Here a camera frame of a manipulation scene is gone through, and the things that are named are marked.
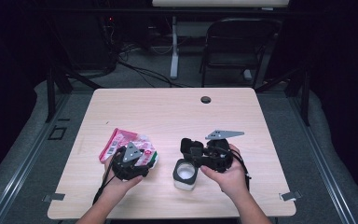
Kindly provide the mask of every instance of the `light wood tabletop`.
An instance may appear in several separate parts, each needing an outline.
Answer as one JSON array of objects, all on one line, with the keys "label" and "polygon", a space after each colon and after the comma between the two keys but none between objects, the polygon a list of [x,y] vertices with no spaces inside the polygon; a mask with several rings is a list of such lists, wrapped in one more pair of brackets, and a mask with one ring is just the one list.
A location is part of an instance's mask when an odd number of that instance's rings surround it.
[{"label": "light wood tabletop", "polygon": [[[203,103],[203,96],[211,102]],[[115,128],[146,135],[159,159],[109,218],[238,217],[232,201],[202,172],[193,191],[173,184],[173,169],[183,158],[182,138],[206,145],[205,136],[214,130],[245,132],[228,142],[240,149],[252,177],[250,191],[266,215],[288,217],[296,212],[294,202],[280,199],[280,193],[290,190],[253,89],[99,89],[56,189],[65,197],[51,202],[48,217],[80,218],[91,207],[104,172],[98,157]]]},{"label": "light wood tabletop", "polygon": [[287,7],[289,0],[153,0],[154,7]]}]

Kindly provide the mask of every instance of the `person's right hand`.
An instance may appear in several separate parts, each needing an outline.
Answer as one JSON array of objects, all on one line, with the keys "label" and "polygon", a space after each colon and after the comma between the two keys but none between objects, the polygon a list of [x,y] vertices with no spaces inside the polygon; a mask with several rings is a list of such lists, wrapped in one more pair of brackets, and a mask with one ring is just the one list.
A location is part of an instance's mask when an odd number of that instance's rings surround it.
[{"label": "person's right hand", "polygon": [[[229,147],[231,150],[240,153],[240,151],[233,145],[229,144]],[[224,173],[217,173],[207,166],[201,166],[200,169],[205,175],[216,181],[217,184],[219,184],[220,189],[225,192],[231,200],[234,201],[239,196],[246,196],[249,194],[249,191],[246,188],[245,172],[243,171],[240,162],[235,158],[231,167]]]}]

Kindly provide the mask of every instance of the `black chair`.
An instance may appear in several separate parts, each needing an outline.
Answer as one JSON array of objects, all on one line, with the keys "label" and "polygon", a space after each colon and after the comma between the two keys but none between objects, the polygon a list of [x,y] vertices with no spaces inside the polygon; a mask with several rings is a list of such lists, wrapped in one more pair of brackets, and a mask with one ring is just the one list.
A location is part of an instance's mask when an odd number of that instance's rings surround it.
[{"label": "black chair", "polygon": [[214,22],[206,34],[201,86],[205,86],[207,68],[214,68],[255,71],[247,82],[254,88],[267,43],[280,29],[281,22],[270,19],[225,18]]}]

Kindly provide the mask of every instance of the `dark background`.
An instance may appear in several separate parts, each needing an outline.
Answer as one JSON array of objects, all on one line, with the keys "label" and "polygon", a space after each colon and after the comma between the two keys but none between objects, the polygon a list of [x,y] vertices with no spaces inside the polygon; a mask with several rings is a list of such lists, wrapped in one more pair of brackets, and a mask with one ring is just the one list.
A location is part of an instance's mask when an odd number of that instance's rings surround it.
[{"label": "dark background", "polygon": [[[83,18],[76,25],[58,22],[62,26],[50,27],[37,16],[28,20],[17,4],[0,1],[0,162],[31,115],[36,100],[34,86],[46,79],[52,60],[74,69],[115,66],[114,48],[106,44],[103,33],[87,32],[100,31],[99,20]],[[92,6],[88,1],[79,4]],[[147,6],[149,1],[137,7]],[[298,0],[291,2],[290,10],[329,11],[331,16],[322,21],[286,21],[266,78],[281,76],[303,62],[311,62],[311,89],[322,101],[337,154],[358,184],[358,1]],[[147,48],[147,36],[137,33],[145,30],[145,24],[137,23],[131,29],[123,24],[136,19],[121,19],[121,28]],[[75,44],[70,39],[74,33],[67,32],[68,27],[75,29],[80,44],[93,43],[94,48],[71,46]],[[66,35],[63,42],[66,39],[67,44],[58,41],[51,29],[58,32],[54,34]],[[92,57],[97,49],[102,53]]]}]

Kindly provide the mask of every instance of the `gray carpet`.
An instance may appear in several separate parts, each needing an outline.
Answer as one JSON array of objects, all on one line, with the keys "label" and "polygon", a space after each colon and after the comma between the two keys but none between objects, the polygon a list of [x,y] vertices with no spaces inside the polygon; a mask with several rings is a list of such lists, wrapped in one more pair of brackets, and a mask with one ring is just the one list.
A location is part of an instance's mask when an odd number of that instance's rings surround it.
[{"label": "gray carpet", "polygon": [[[199,87],[200,48],[182,47],[180,53],[179,78],[174,82]],[[169,76],[170,53],[157,54],[153,51],[136,50],[122,57],[129,64]],[[93,81],[107,88],[169,87],[161,81],[150,77],[145,78],[150,84],[136,72],[118,65],[112,74],[94,78]],[[40,144],[40,154],[37,155],[31,172],[27,174],[12,204],[8,205],[7,212],[2,215],[3,223],[59,222],[59,220],[50,220],[47,217],[49,203],[42,202],[42,198],[46,194],[55,192],[92,94],[90,88],[82,83],[76,80],[71,80],[71,82],[76,90],[69,96],[59,94],[58,101],[63,99],[64,106],[51,124],[52,127],[56,125],[57,128],[66,128],[65,134],[62,140],[48,140],[48,135],[44,136]],[[36,91],[38,102],[34,113],[0,167],[0,199],[10,178],[34,147],[35,139],[47,127],[44,122],[47,117],[46,83],[36,87]],[[315,164],[311,144],[302,130],[301,121],[296,117],[298,112],[291,105],[291,101],[296,99],[287,99],[280,87],[270,93],[258,94],[258,99],[289,188],[292,191],[300,190],[303,194],[303,198],[296,202],[296,214],[292,217],[280,217],[279,223],[342,223]],[[310,128],[323,150],[332,173],[342,187],[342,192],[349,202],[349,208],[358,223],[358,188],[331,145],[323,111],[317,97],[313,94],[310,97]],[[219,221],[220,223],[232,222],[232,220]],[[65,220],[63,223],[74,222],[75,220]],[[167,223],[167,221],[161,220],[159,223]]]}]

